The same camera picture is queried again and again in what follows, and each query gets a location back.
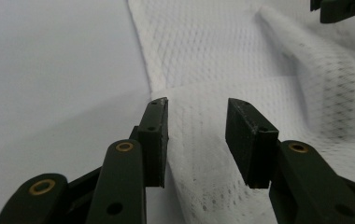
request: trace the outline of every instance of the white towel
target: white towel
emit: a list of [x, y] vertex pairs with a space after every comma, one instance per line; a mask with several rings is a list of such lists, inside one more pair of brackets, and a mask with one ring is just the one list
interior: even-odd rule
[[276, 223], [224, 140], [227, 100], [355, 181], [355, 45], [308, 1], [130, 0], [152, 97], [169, 98], [168, 162], [188, 223]]

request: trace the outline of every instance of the textured fabric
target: textured fabric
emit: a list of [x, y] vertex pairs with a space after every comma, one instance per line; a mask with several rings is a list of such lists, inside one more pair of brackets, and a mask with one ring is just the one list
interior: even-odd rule
[[170, 100], [168, 162], [188, 223], [275, 223], [224, 140], [229, 97], [355, 181], [355, 49], [307, 1], [130, 0], [152, 97]]

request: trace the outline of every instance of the white surface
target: white surface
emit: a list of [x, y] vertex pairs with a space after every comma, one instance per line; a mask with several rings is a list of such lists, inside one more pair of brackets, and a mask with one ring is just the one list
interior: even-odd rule
[[[33, 176], [100, 166], [149, 100], [125, 1], [0, 1], [0, 211]], [[148, 221], [182, 223], [169, 176]]]
[[170, 100], [168, 160], [188, 223], [276, 223], [224, 140], [227, 99], [355, 181], [355, 18], [319, 24], [307, 0], [130, 0], [152, 97]]

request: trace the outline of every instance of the white background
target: white background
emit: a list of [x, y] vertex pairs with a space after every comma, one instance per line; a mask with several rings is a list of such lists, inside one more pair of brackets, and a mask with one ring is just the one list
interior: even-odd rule
[[[99, 167], [149, 100], [124, 0], [0, 1], [0, 211], [31, 177]], [[184, 223], [166, 179], [148, 189], [148, 223]]]

